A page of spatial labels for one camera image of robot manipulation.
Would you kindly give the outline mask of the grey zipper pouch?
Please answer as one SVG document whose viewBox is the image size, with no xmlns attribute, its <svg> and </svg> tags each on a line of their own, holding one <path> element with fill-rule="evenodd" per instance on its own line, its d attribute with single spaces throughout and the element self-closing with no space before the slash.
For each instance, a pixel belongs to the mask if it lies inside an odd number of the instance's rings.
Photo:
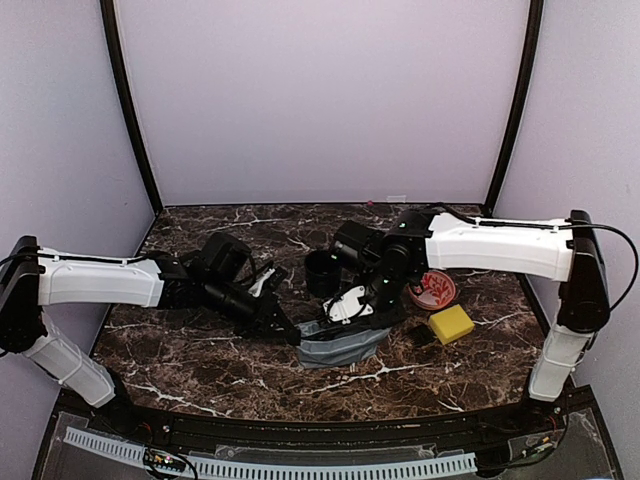
<svg viewBox="0 0 640 480">
<path fill-rule="evenodd" d="M 365 329 L 356 333 L 339 333 L 329 340 L 312 340 L 315 334 L 328 332 L 317 321 L 299 325 L 301 342 L 296 347 L 298 363 L 306 369 L 349 366 L 372 357 L 385 340 L 390 328 Z"/>
</svg>

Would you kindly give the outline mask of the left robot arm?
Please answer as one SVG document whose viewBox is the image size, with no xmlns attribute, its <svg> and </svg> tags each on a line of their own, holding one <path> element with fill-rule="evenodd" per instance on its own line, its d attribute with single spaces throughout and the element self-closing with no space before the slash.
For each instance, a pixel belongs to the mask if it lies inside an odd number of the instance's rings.
<svg viewBox="0 0 640 480">
<path fill-rule="evenodd" d="M 257 268 L 238 238 L 214 233 L 182 256 L 155 251 L 134 258 L 92 257 L 45 249 L 21 237 L 1 262 L 1 352 L 21 354 L 101 413 L 120 436 L 141 427 L 118 375 L 91 360 L 46 318 L 57 304 L 126 304 L 158 310 L 207 308 L 231 320 L 245 338 L 301 333 L 275 293 L 285 272 Z"/>
</svg>

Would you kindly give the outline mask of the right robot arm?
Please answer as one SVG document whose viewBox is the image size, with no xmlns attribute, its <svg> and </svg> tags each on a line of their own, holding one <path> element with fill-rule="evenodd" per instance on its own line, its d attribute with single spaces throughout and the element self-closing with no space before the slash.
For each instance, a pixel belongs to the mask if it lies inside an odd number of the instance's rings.
<svg viewBox="0 0 640 480">
<path fill-rule="evenodd" d="M 548 403 L 560 396 L 616 307 L 596 236 L 601 228 L 582 210 L 566 219 L 500 220 L 465 216 L 444 204 L 407 209 L 387 231 L 348 221 L 335 233 L 330 254 L 357 283 L 327 301 L 324 314 L 331 323 L 380 328 L 402 290 L 429 270 L 484 269 L 557 282 L 560 306 L 529 376 L 528 397 L 510 413 L 511 426 L 530 434 L 547 420 Z"/>
</svg>

